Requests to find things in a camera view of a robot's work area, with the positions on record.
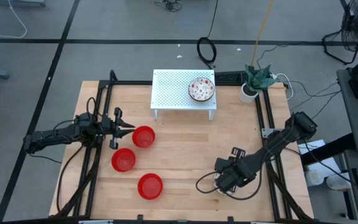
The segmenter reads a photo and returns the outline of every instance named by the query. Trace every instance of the white platform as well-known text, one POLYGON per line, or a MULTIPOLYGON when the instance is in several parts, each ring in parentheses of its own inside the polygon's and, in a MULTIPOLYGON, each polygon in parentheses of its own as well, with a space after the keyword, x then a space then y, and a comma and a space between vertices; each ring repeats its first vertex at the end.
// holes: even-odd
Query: white platform
POLYGON ((158 110, 208 110, 211 121, 216 111, 216 88, 209 100, 196 101, 188 91, 195 78, 208 78, 215 85, 214 70, 154 70, 150 104, 154 119, 158 110))

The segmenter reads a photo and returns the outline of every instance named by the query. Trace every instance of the wooden table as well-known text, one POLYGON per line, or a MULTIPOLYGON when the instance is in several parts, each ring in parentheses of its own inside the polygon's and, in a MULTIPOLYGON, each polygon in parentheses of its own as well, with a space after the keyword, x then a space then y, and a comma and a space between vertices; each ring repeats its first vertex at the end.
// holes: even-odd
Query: wooden table
MULTIPOLYGON (((97 87, 98 82, 83 82, 75 114, 86 111, 86 101, 96 96, 97 87)), ((254 153, 262 147, 255 103, 240 102, 239 89, 239 86, 216 87, 218 108, 213 121, 208 121, 207 111, 161 111, 158 120, 154 120, 150 110, 151 85, 114 85, 109 117, 114 117, 114 108, 118 106, 123 110, 125 122, 152 127, 156 140, 148 149, 135 147, 131 135, 119 140, 120 147, 128 147, 136 154, 134 168, 125 173, 112 168, 111 157, 115 150, 109 148, 111 137, 104 141, 91 218, 133 220, 138 214, 143 214, 145 220, 226 221, 228 216, 233 216, 235 221, 274 221, 266 169, 263 170, 259 193, 250 200, 236 201, 217 192, 201 194, 195 188, 195 182, 202 175, 213 171, 216 158, 230 156, 232 147, 239 147, 247 153, 254 153), (155 200, 145 200, 137 192, 139 179, 150 172, 161 176, 164 184, 161 196, 155 200)), ((269 95, 275 126, 283 128, 290 116, 283 85, 276 83, 271 86, 269 95)), ((265 109, 264 118, 267 124, 265 109)), ((63 163, 79 146, 79 143, 67 146, 63 163)), ((296 149, 296 144, 288 147, 296 149)), ((82 150, 70 162, 64 173, 61 206, 78 186, 84 152, 82 150)), ((283 151, 282 162, 289 192, 312 217, 300 157, 283 151)), ((239 189, 235 196, 245 197, 253 193, 257 179, 239 189)), ((212 178, 201 181, 200 188, 212 189, 212 178)), ((277 192, 282 211, 282 197, 277 192)), ((87 194, 85 190, 80 214, 84 214, 87 194)), ((57 212, 55 205, 56 194, 50 214, 57 212)))

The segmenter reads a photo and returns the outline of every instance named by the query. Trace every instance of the red plastic bowl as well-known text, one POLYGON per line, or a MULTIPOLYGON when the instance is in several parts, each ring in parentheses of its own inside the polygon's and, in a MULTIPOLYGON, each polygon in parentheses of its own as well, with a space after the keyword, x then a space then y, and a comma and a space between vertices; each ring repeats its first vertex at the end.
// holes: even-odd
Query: red plastic bowl
POLYGON ((142 198, 156 199, 162 192, 162 179, 157 174, 145 174, 137 183, 137 191, 142 198))
POLYGON ((148 126, 140 126, 138 127, 133 135, 132 141, 134 142, 135 146, 146 148, 153 144, 155 139, 155 133, 152 128, 148 126))
POLYGON ((127 148, 119 149, 112 155, 111 165, 118 172, 129 171, 135 165, 134 152, 127 148))

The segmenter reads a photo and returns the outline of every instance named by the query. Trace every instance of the electric fan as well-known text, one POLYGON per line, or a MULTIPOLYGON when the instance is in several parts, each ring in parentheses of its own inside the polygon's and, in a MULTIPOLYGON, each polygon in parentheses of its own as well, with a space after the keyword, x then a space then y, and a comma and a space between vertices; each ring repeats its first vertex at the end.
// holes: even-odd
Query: electric fan
POLYGON ((344 65, 347 65, 349 63, 354 62, 354 59, 356 58, 358 52, 358 0, 351 0, 348 5, 344 5, 344 10, 345 13, 342 18, 341 29, 332 34, 325 35, 323 37, 323 46, 324 46, 324 53, 342 62, 344 65), (353 59, 351 62, 345 62, 344 60, 338 58, 335 55, 330 54, 327 51, 326 39, 328 37, 334 36, 331 39, 332 42, 333 39, 339 35, 339 33, 341 33, 342 45, 344 46, 344 48, 350 52, 354 52, 353 59))

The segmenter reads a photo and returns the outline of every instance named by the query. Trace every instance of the concrete floor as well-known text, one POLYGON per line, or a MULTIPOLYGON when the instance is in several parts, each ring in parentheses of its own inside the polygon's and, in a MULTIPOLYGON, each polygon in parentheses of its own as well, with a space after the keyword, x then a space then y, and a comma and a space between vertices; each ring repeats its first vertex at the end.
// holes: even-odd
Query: concrete floor
MULTIPOLYGON (((153 0, 81 0, 69 39, 198 39, 211 25, 215 1, 183 0, 176 13, 154 6, 153 0)), ((46 8, 17 6, 15 10, 28 28, 28 39, 59 39, 73 0, 46 0, 46 8)), ((225 0, 219 2, 211 39, 255 40, 269 1, 225 0)), ((262 40, 312 40, 340 28, 343 10, 336 0, 286 0, 273 5, 262 40)), ((9 9, 0 6, 0 34, 20 35, 22 28, 9 9)), ((217 45, 216 71, 243 70, 252 60, 253 45, 217 45)), ((260 45, 257 58, 271 45, 260 45)), ((57 44, 0 44, 0 69, 11 74, 0 80, 0 201, 21 148, 57 44)), ((351 58, 343 47, 330 50, 351 58)), ((323 54, 321 46, 289 46, 267 52, 261 66, 272 64, 273 73, 305 84, 316 93, 336 81, 336 70, 345 66, 323 54)), ((114 69, 121 80, 150 80, 155 68, 206 69, 196 45, 182 44, 66 44, 49 89, 37 129, 73 116, 83 80, 107 79, 114 69)), ((308 97, 294 83, 290 108, 308 97)), ((333 86, 328 92, 338 91, 333 86)), ((328 98, 314 98, 295 111, 313 116, 328 98)), ((350 132, 340 95, 315 119, 319 125, 313 139, 329 142, 350 132)), ((49 147, 41 155, 61 160, 64 146, 49 147)), ((60 165, 27 157, 9 204, 5 220, 43 218, 48 215, 60 165)), ((326 187, 310 188, 314 215, 322 221, 349 222, 342 193, 326 187)))

